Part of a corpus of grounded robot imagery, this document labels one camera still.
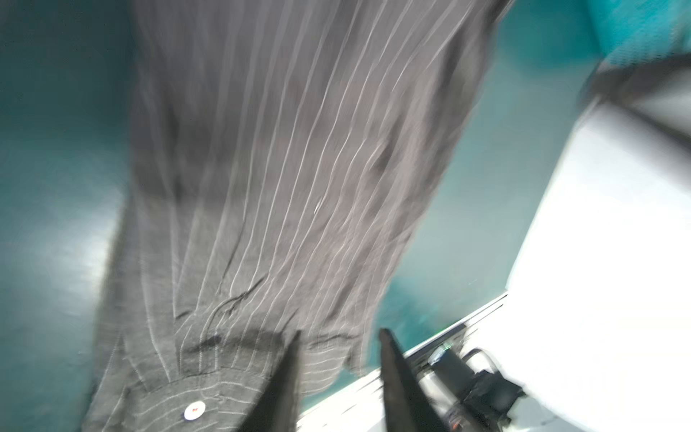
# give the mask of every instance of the striped shirt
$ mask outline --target striped shirt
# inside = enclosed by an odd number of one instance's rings
[[[480,85],[491,4],[135,3],[131,194],[85,431],[232,430],[298,329],[305,393],[362,367]]]

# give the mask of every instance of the teal surface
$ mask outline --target teal surface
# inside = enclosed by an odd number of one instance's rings
[[[114,0],[11,2],[0,26],[0,431],[74,431],[127,182],[131,29]],[[597,51],[581,1],[518,0],[504,20],[480,103],[381,302],[377,326],[404,348],[503,291]]]

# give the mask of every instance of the white button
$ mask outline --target white button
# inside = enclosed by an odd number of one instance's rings
[[[190,405],[187,405],[187,408],[184,409],[184,419],[197,420],[202,416],[206,408],[207,405],[200,400],[197,402],[192,402]]]

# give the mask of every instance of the gray striped fabric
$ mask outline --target gray striped fabric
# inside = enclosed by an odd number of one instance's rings
[[[85,431],[234,429],[297,329],[306,393],[362,366],[480,84],[490,3],[135,3],[131,199]]]

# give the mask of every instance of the black cable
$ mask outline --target black cable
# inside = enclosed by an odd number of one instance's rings
[[[468,363],[468,360],[470,360],[477,354],[484,355],[484,358],[487,359],[487,361],[489,362],[492,372],[499,373],[499,368],[497,367],[497,364],[494,362],[492,357],[490,357],[490,355],[484,352],[481,348],[473,348],[472,350],[468,351],[463,357],[461,357],[461,360],[463,360],[464,363]]]

